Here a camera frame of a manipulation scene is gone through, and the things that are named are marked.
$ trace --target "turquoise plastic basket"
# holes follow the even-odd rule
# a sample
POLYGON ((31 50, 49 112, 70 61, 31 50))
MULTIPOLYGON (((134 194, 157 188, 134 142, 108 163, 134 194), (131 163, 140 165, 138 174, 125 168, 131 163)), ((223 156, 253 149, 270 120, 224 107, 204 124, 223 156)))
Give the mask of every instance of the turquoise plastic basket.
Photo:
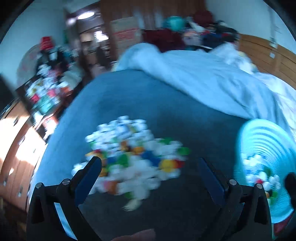
POLYGON ((266 157, 268 167, 280 178, 281 189, 273 205, 269 207, 272 223, 285 220, 293 212, 290 197, 284 188, 284 179, 290 172, 296 172, 296 145, 278 125, 268 120, 255 119, 246 122, 237 139, 237 161, 234 178, 241 185, 247 185, 241 153, 246 156, 259 154, 266 157))

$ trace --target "ceiling light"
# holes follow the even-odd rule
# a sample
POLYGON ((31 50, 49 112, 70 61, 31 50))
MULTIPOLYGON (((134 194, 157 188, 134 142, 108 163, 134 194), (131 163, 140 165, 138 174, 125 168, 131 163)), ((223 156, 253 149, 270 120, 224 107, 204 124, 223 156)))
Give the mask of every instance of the ceiling light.
POLYGON ((94 15, 94 12, 85 12, 77 17, 77 19, 86 19, 94 15))

